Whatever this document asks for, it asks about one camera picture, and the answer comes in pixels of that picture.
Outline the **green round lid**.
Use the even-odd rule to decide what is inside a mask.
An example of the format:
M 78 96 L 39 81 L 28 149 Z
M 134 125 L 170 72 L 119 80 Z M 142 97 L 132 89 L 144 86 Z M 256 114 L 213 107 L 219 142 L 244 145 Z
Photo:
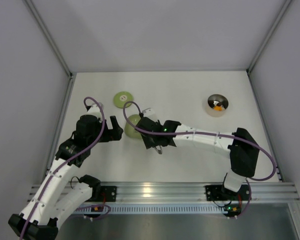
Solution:
M 120 91 L 113 97 L 113 104 L 119 109 L 122 109 L 130 101 L 134 101 L 134 96 L 128 91 Z

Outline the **metal serving tongs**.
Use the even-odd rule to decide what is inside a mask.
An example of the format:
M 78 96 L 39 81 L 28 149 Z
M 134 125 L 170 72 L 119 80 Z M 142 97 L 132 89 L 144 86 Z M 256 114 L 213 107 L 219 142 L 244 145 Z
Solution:
M 154 149 L 155 149 L 155 151 L 156 151 L 159 155 L 162 155 L 162 154 L 163 154 L 163 150 L 162 150 L 162 147 L 161 147 L 161 146 L 156 146 Z

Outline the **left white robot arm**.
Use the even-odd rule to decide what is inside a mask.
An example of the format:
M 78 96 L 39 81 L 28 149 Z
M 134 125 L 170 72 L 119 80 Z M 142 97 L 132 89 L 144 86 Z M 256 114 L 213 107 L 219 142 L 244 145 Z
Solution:
M 64 222 L 81 204 L 98 198 L 101 182 L 90 175 L 79 178 L 74 188 L 66 196 L 61 196 L 96 144 L 122 138 L 123 129 L 116 117 L 110 117 L 112 128 L 109 129 L 103 104 L 92 97 L 90 100 L 92 105 L 85 106 L 87 113 L 79 118 L 71 137 L 59 146 L 34 197 L 19 214 L 12 214 L 9 218 L 8 225 L 19 239 L 54 240 Z

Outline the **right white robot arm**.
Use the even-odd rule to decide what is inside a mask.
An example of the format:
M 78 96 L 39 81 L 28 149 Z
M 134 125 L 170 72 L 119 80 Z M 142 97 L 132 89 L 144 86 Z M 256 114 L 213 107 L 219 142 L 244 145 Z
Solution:
M 206 132 L 182 124 L 175 120 L 161 123 L 152 108 L 143 110 L 136 124 L 147 149 L 163 153 L 163 147 L 194 147 L 223 156 L 230 160 L 230 170 L 226 173 L 222 191 L 238 193 L 242 183 L 255 176 L 260 150 L 254 138 L 244 128 L 227 138 L 219 132 Z

